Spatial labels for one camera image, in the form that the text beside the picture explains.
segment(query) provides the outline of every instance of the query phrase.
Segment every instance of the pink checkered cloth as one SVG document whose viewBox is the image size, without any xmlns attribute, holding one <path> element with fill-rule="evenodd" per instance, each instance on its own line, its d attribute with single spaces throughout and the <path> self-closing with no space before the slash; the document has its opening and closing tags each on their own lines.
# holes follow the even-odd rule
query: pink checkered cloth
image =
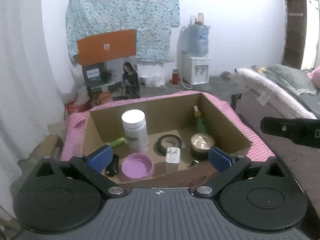
<svg viewBox="0 0 320 240">
<path fill-rule="evenodd" d="M 130 100 L 121 100 L 103 104 L 101 106 L 96 106 L 90 109 L 87 112 L 76 113 L 70 115 L 67 120 L 66 128 L 68 130 L 67 138 L 64 144 L 64 148 L 61 155 L 62 161 L 67 161 L 71 157 L 77 155 L 80 151 L 83 139 L 84 139 L 84 128 L 85 128 L 85 120 L 91 111 L 96 111 L 100 109 L 110 108 L 114 106 L 122 106 L 137 102 L 151 101 L 162 98 L 172 98 L 172 97 L 180 97 L 190 94 L 197 94 L 197 91 L 182 91 L 179 93 L 175 93 L 172 95 L 166 96 L 156 96 L 150 98 L 139 98 L 139 99 L 130 99 Z M 227 102 L 221 101 L 217 99 L 215 96 L 210 95 L 208 93 L 203 93 L 220 111 L 222 111 L 225 116 L 228 117 L 241 131 L 245 134 L 249 140 L 252 142 L 252 146 L 248 152 L 248 157 L 253 161 L 261 161 L 264 162 L 268 157 L 274 156 L 270 149 L 266 146 L 266 144 L 260 139 L 258 135 L 256 135 L 250 128 L 244 125 L 237 114 L 232 110 Z"/>
</svg>

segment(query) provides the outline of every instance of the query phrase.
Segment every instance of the cardboard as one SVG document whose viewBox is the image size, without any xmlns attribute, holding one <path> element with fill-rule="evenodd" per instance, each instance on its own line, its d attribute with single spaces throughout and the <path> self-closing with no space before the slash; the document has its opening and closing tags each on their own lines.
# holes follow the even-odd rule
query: cardboard
<svg viewBox="0 0 320 240">
<path fill-rule="evenodd" d="M 63 142 L 58 134 L 47 135 L 44 141 L 36 150 L 36 156 L 42 158 L 44 156 L 52 156 L 54 159 L 60 159 L 60 153 L 63 148 Z"/>
<path fill-rule="evenodd" d="M 89 155 L 105 143 L 124 137 L 121 115 L 129 109 L 140 109 L 146 114 L 149 150 L 146 153 L 155 163 L 153 177 L 130 180 L 121 172 L 111 178 L 126 189 L 131 187 L 197 187 L 205 183 L 216 171 L 208 162 L 190 168 L 194 160 L 190 155 L 191 137 L 196 133 L 194 106 L 203 113 L 208 133 L 216 146 L 234 155 L 246 155 L 249 139 L 203 94 L 139 102 L 91 112 L 86 120 L 82 154 Z M 155 143 L 165 134 L 179 136 L 182 141 L 181 162 L 178 172 L 167 173 L 165 156 L 157 153 Z M 130 154 L 127 145 L 113 149 L 120 163 Z"/>
<path fill-rule="evenodd" d="M 77 44 L 79 54 L 74 55 L 74 60 L 82 65 L 92 106 L 140 98 L 136 30 L 97 34 Z M 101 96 L 105 92 L 109 92 L 110 97 Z"/>
<path fill-rule="evenodd" d="M 82 66 L 136 55 L 137 30 L 97 34 L 77 41 Z"/>
</svg>

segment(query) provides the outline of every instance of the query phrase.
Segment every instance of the red bottle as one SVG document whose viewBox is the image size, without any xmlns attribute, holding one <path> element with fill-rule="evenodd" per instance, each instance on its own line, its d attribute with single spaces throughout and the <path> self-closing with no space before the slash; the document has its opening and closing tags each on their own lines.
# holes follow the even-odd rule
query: red bottle
<svg viewBox="0 0 320 240">
<path fill-rule="evenodd" d="M 172 85 L 178 85 L 179 84 L 179 72 L 178 69 L 174 69 L 172 71 Z"/>
</svg>

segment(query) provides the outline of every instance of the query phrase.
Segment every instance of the red object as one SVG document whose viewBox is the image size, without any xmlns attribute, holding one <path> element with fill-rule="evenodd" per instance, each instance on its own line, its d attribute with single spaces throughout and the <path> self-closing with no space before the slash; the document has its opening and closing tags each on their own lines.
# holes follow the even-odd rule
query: red object
<svg viewBox="0 0 320 240">
<path fill-rule="evenodd" d="M 179 73 L 177 69 L 174 69 L 172 71 L 172 85 L 178 85 L 179 84 Z"/>
<path fill-rule="evenodd" d="M 99 100 L 101 104 L 112 102 L 112 95 L 109 91 L 105 91 L 99 94 Z"/>
<path fill-rule="evenodd" d="M 75 106 L 74 103 L 75 101 L 65 104 L 68 114 L 81 113 L 91 109 L 90 101 L 80 106 Z"/>
</svg>

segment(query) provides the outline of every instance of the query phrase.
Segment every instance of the water bottle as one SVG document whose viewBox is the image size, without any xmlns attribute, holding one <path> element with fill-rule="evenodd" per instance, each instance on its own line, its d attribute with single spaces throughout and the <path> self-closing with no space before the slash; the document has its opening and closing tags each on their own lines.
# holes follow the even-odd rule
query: water bottle
<svg viewBox="0 0 320 240">
<path fill-rule="evenodd" d="M 189 25 L 188 54 L 194 57 L 206 56 L 209 52 L 209 27 L 205 25 Z"/>
</svg>

